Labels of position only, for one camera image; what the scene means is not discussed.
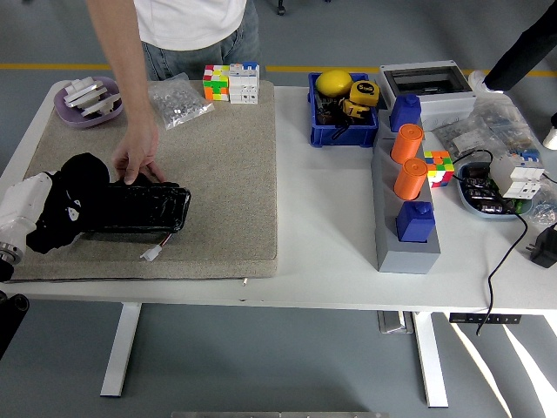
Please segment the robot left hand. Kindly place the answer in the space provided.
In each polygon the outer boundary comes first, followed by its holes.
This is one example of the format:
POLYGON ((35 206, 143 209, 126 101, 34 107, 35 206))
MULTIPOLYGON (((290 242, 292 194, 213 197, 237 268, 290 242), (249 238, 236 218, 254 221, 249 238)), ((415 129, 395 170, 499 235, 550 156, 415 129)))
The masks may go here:
POLYGON ((1 247, 38 253, 69 245, 82 233, 82 204, 60 171, 41 172, 8 188, 1 203, 1 247))

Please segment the person's right hand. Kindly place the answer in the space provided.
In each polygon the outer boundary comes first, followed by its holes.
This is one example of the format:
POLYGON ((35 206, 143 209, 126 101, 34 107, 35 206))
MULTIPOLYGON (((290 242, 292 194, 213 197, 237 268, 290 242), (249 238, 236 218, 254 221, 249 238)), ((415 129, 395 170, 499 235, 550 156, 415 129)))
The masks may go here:
POLYGON ((117 177, 127 185, 134 183, 140 173, 165 182, 166 176, 156 162, 159 134, 152 111, 131 112, 126 117, 126 132, 112 154, 117 177))

